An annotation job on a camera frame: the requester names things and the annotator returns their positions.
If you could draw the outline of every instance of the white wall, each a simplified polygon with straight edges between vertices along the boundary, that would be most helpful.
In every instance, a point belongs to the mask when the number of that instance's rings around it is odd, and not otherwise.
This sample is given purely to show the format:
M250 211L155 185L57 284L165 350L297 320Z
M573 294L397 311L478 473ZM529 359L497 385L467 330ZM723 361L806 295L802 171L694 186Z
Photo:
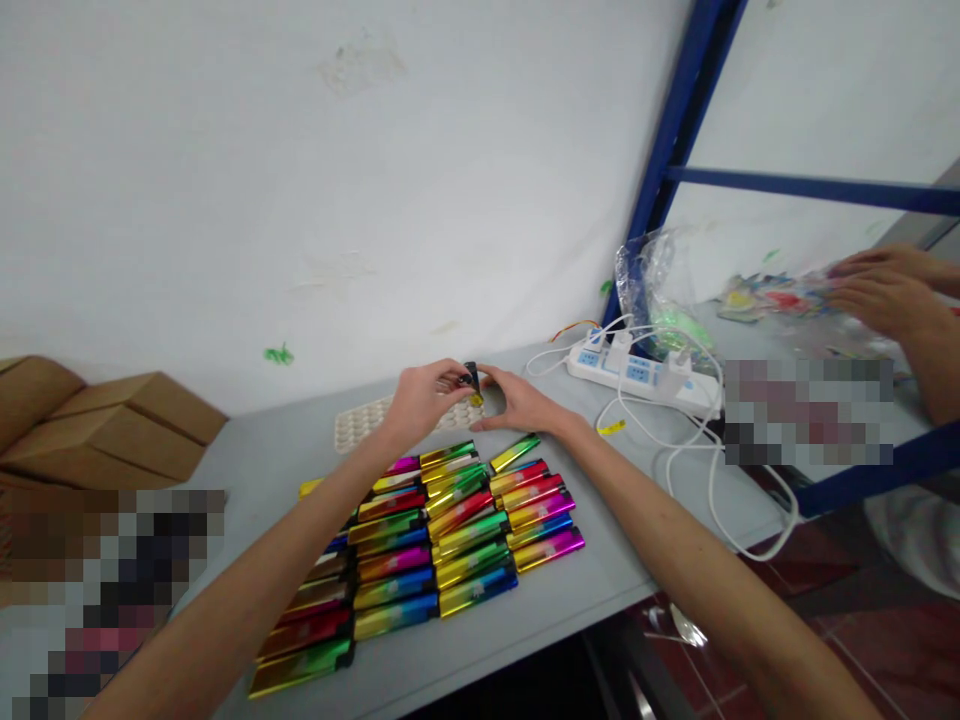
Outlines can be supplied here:
M236 414L598 316L687 6L0 0L0 357Z
M960 156L960 3L753 0L690 165L934 182ZM873 245L901 213L681 185L698 297L736 272L802 272Z

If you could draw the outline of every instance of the brown cardboard box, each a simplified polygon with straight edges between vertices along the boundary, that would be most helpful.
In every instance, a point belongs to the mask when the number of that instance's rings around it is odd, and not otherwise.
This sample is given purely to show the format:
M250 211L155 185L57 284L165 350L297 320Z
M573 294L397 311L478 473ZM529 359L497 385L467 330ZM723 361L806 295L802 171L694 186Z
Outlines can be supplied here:
M27 478L11 475L10 473L0 472L0 490L4 489L50 492L51 490L70 490L71 488L67 487L66 485L40 482L39 480L29 480Z
M0 468L102 490L153 490L189 480L204 448L122 405L38 426Z
M227 421L222 412L160 372L92 385L57 408L49 419L114 405L126 405L201 445L212 443Z
M0 360L0 452L30 432L86 383L53 360Z

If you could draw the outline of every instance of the left hand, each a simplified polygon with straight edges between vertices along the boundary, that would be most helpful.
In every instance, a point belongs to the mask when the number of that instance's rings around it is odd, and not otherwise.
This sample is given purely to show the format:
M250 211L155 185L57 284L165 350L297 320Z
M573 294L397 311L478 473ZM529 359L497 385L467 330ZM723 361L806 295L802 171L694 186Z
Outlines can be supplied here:
M400 373L400 384L379 430L406 452L440 422L450 408L473 394L461 387L459 377L468 374L456 360L447 358L430 365L407 368Z

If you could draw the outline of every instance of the green paint mark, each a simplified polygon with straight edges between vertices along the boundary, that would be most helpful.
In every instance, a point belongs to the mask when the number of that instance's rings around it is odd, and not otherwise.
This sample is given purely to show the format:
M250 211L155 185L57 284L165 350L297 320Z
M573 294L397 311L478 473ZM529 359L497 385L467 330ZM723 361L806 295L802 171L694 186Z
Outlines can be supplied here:
M286 343L279 350L267 348L263 351L263 357L274 365L291 365L293 363L293 353L287 350Z

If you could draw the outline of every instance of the right hand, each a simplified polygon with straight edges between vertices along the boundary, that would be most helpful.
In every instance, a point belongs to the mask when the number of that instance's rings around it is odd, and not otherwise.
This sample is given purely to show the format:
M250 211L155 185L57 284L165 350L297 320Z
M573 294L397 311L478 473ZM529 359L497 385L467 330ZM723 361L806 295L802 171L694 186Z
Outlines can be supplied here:
M912 245L898 243L851 255L839 262L830 275L847 277L867 270L893 270L937 290L938 284L948 279L953 269L945 260L939 260Z
M957 330L957 319L933 290L890 270L868 270L841 281L829 303L899 343L918 333Z
M549 432L556 434L571 418L579 417L562 405L558 405L519 375L501 370L493 365L477 365L487 377L481 387L499 385L507 399L507 409L502 415L484 418L471 426L474 432L510 428L524 432Z

